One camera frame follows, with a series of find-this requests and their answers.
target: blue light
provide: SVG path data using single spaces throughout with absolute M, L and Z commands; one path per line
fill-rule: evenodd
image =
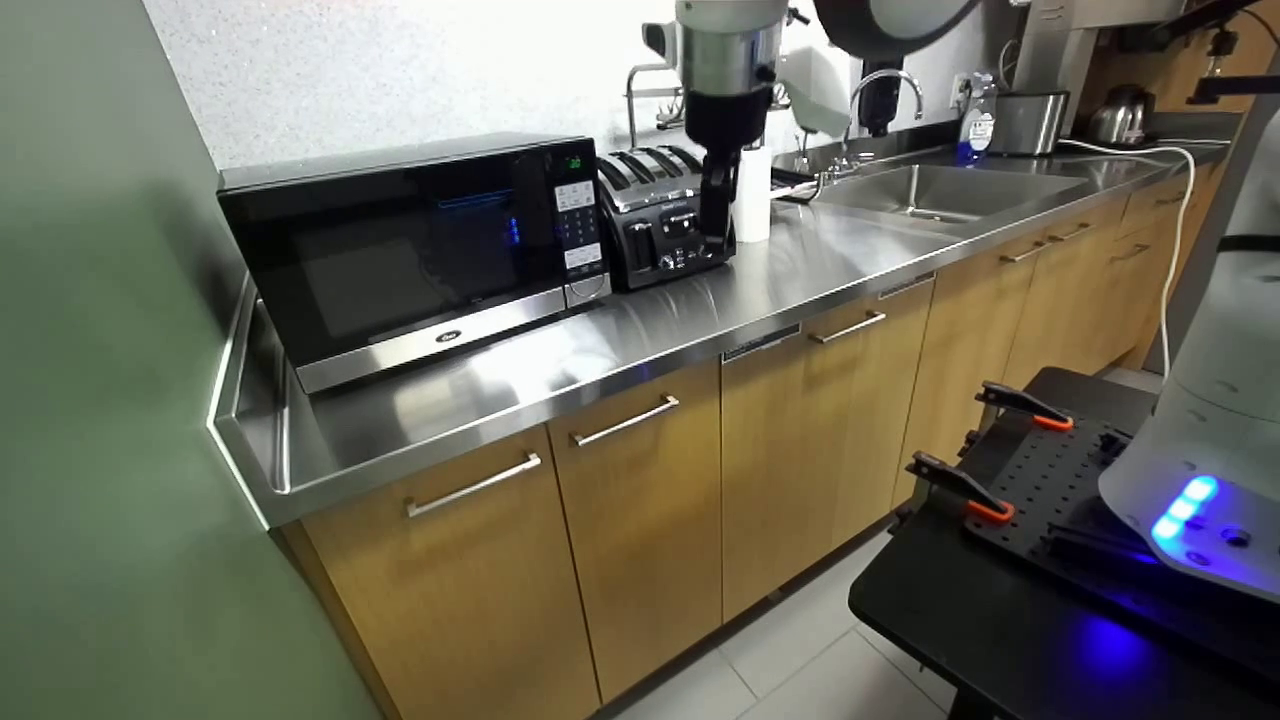
M 1072 633 L 1072 664 L 1095 685 L 1128 685 L 1148 666 L 1148 639 L 1104 616 L 1083 616 Z
M 1164 514 L 1172 514 L 1172 521 L 1193 521 L 1199 512 L 1199 503 L 1189 503 L 1189 499 L 1175 499 L 1175 503 L 1167 503 L 1167 512 Z
M 1185 530 L 1185 522 L 1172 521 L 1172 514 L 1161 514 L 1161 522 L 1152 529 L 1152 536 L 1156 536 L 1161 542 L 1175 540 L 1179 530 Z
M 1214 477 L 1196 477 L 1196 481 L 1185 486 L 1185 499 L 1193 499 L 1193 503 L 1203 503 L 1206 496 L 1214 496 Z

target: white robot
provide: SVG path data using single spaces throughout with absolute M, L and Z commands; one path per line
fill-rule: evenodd
M 1280 602 L 1280 117 L 1156 414 L 1101 496 L 1167 569 Z

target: white wall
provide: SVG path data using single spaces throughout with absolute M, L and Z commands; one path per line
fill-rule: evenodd
M 639 43 L 639 20 L 670 20 L 670 8 L 670 0 L 148 0 L 219 167 L 475 130 L 587 130 L 601 146 L 621 146 L 622 76 L 656 60 Z M 788 49 L 800 43 L 828 40 L 817 24 L 796 24 Z M 979 10 L 906 60 L 928 94 L 923 120 L 953 117 L 949 86 L 964 67 L 982 67 Z M 662 104 L 642 99 L 639 128 L 650 128 Z M 767 137 L 775 146 L 796 146 L 788 117 L 771 117 Z

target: cabinet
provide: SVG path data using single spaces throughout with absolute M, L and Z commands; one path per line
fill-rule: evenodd
M 721 626 L 721 397 L 685 369 L 551 423 L 604 698 Z
M 1167 274 L 1172 252 L 1172 215 L 1179 195 L 1161 195 L 1161 187 L 1143 187 L 1128 200 L 1124 218 L 1109 230 L 1101 252 L 1101 294 L 1109 300 L 1109 317 L 1095 334 L 1118 358 L 1136 343 L 1143 343 L 1148 328 L 1156 328 L 1156 304 Z
M 542 432 L 287 530 L 383 714 L 587 714 L 601 705 Z
M 931 279 L 835 308 L 810 322 L 809 462 L 833 477 L 833 547 L 897 506 Z
M 835 485 L 809 452 L 809 340 L 800 328 L 721 358 L 723 403 L 723 616 L 741 616 L 833 540 Z
M 977 389 L 1005 376 L 1040 252 L 1042 237 L 1028 230 L 936 274 L 901 469 L 910 452 L 954 460 L 979 421 Z M 897 472 L 897 503 L 910 486 L 915 481 Z
M 1101 370 L 1118 350 L 1112 349 L 1116 300 L 1109 294 L 1109 261 L 1116 252 L 1116 218 L 1124 200 L 1065 215 L 1040 230 L 1042 252 L 1013 330 L 1005 385 L 1023 389 L 1040 369 Z
M 931 279 L 721 363 L 723 616 L 892 512 Z

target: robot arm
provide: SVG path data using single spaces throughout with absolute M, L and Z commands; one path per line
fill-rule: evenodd
M 964 20 L 977 0 L 817 0 L 846 56 L 906 56 Z M 685 130 L 709 146 L 701 230 L 727 244 L 741 146 L 765 137 L 788 0 L 675 0 Z
M 685 130 L 709 146 L 701 230 L 727 241 L 741 146 L 765 137 L 788 0 L 675 0 Z

